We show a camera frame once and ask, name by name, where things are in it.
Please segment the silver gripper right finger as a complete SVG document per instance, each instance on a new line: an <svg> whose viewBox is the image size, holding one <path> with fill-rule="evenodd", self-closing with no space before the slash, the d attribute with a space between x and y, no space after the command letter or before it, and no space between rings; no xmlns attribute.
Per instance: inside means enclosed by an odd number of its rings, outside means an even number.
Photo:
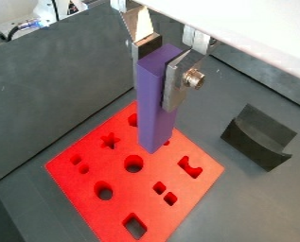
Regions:
<svg viewBox="0 0 300 242"><path fill-rule="evenodd" d="M191 26L184 26L183 42L189 49L183 51L167 65L163 108L173 112L185 100L191 88L199 90L205 75L201 64L220 45L220 41Z"/></svg>

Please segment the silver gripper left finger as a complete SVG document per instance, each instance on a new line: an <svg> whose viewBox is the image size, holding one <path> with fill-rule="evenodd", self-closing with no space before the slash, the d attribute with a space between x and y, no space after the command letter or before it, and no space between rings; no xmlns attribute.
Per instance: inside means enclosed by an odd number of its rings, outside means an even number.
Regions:
<svg viewBox="0 0 300 242"><path fill-rule="evenodd" d="M137 62L163 45L163 36L153 30L149 9L133 0L110 0L128 28L130 52Z"/></svg>

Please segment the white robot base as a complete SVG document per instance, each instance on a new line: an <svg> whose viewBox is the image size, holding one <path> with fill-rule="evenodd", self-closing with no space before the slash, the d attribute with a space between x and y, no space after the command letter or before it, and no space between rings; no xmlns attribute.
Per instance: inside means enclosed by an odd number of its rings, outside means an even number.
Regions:
<svg viewBox="0 0 300 242"><path fill-rule="evenodd" d="M86 10L84 0L37 0L30 14L0 24L0 38L10 42Z"/></svg>

